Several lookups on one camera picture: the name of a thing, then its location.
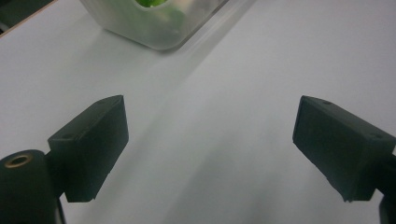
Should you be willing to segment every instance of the green object in container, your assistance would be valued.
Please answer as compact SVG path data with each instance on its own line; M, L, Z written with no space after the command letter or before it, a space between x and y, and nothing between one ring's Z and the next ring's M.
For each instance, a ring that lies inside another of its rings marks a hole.
M156 7L166 2L166 0L136 0L136 2L142 7Z

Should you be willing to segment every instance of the metal ring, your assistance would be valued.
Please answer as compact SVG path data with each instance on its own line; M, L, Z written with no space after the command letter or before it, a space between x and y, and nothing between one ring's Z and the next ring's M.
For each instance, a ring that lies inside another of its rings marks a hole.
M24 164L28 163L32 159L33 159L33 156L31 154L21 154L21 155L18 155L18 156L15 156L15 157L9 159L6 162L5 166L9 169L17 168L17 167L23 166Z

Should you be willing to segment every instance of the white plastic container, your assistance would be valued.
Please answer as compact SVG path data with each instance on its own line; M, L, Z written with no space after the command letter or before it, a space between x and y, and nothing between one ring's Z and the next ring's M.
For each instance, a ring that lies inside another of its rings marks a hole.
M183 43L228 0L167 0L142 7L135 0L80 0L99 25L153 49Z

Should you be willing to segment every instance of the plastic container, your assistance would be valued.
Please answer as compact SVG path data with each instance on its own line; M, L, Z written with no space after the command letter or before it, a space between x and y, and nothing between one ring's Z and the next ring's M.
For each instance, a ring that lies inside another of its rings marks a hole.
M107 30L163 50L181 45L228 0L167 0L156 7L135 0L80 1Z

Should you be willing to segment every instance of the white table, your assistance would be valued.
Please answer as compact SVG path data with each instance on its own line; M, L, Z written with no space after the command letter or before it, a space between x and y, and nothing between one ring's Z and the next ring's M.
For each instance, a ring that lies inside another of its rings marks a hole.
M230 0L184 46L157 52L59 0L0 38L0 157L36 148L123 94L131 141L69 224L379 223L344 203L292 143L300 97L396 134L394 0Z

